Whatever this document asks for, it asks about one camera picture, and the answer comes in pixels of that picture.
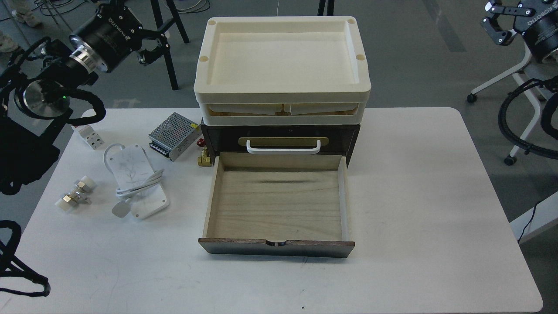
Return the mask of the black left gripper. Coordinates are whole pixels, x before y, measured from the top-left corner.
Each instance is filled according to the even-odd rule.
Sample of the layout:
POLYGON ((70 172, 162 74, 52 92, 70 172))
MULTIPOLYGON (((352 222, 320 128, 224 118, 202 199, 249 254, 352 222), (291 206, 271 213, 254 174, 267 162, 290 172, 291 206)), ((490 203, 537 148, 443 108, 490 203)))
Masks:
POLYGON ((86 47, 99 61, 98 69, 112 72, 132 51, 137 60, 150 65, 170 51, 169 44, 160 44, 153 50, 141 48, 142 40, 159 40, 168 43, 165 32, 171 27, 166 20, 157 30, 145 29, 133 12, 122 3, 102 3, 95 15, 70 35, 72 46, 86 47))

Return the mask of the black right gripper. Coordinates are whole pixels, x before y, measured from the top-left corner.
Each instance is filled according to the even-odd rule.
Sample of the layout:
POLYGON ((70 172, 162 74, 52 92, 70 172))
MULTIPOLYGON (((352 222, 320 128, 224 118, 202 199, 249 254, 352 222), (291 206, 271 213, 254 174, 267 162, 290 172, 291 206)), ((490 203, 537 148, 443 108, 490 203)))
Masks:
POLYGON ((554 24, 556 17, 546 17, 557 10, 556 0, 522 0, 515 7, 504 6, 502 1, 488 1, 485 5, 487 15, 482 19, 481 26, 493 42, 499 46, 508 46, 517 34, 522 34, 540 20, 554 24), (514 26, 505 31, 498 23, 500 15, 516 16, 514 26))

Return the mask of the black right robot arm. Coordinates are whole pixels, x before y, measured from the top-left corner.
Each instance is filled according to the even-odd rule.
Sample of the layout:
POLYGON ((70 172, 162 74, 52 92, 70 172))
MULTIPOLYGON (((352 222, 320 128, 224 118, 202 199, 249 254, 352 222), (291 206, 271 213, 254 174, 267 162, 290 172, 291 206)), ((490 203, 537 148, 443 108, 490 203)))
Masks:
POLYGON ((508 46, 518 34, 536 62, 550 62, 557 57, 558 4, 555 0, 520 0, 516 6, 504 6, 501 0, 489 0, 487 15, 481 25, 499 46, 508 46), (514 24, 504 30, 498 24, 500 16, 513 16, 514 24))

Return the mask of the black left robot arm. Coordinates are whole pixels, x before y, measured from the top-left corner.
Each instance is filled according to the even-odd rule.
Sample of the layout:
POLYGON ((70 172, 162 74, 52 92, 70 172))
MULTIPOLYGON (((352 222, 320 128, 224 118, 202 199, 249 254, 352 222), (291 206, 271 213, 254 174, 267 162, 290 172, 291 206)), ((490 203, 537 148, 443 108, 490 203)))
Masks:
POLYGON ((170 59, 166 31, 177 15, 145 29, 123 0, 98 6, 85 24, 70 34, 72 48, 44 37, 16 52, 1 74, 1 192, 15 195, 39 180, 58 160, 54 145, 64 125, 98 123, 106 116, 103 101, 80 89, 110 73, 128 55, 151 64, 170 59))

